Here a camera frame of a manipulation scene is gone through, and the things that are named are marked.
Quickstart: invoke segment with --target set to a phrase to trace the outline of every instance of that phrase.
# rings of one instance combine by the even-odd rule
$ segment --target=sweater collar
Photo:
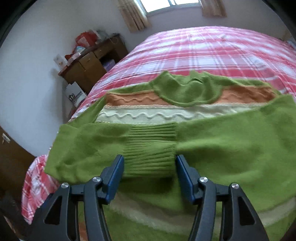
[[[191,71],[189,76],[165,71],[150,85],[159,97],[181,107],[213,103],[222,92],[222,86],[212,75],[196,71]]]

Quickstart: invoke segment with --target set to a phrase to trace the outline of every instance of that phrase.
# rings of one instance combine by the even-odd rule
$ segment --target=pink plaid bedspread
[[[250,30],[227,27],[178,29],[154,34],[137,46],[92,89],[72,119],[107,91],[148,82],[164,70],[188,75],[190,70],[269,82],[296,100],[296,51],[286,43]],[[36,209],[59,183],[44,173],[47,155],[27,171],[22,215],[32,222]]]

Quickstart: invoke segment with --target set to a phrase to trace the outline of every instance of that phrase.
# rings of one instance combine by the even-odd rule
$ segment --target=wooden furniture
[[[76,82],[88,94],[100,78],[106,74],[102,62],[114,59],[118,63],[128,54],[119,34],[114,34],[96,46],[85,49],[81,56],[70,66],[64,68],[59,75],[69,84]]]
[[[0,126],[0,193],[8,191],[18,203],[26,172],[35,157],[19,146]]]

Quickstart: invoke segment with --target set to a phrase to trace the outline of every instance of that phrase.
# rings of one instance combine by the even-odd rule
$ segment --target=blue gripper pad
[[[188,165],[183,155],[176,157],[175,164],[182,195],[194,204],[200,194],[198,188],[200,175],[195,168]]]
[[[119,182],[124,171],[124,157],[117,155],[110,167],[106,167],[100,177],[103,185],[98,190],[98,197],[104,199],[105,204],[109,204],[115,197]]]

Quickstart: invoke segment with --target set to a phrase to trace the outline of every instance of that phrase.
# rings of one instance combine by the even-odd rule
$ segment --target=red bag
[[[95,46],[97,39],[98,39],[97,35],[94,32],[89,31],[89,32],[84,32],[80,34],[75,40],[76,40],[77,46],[88,48],[88,47]]]

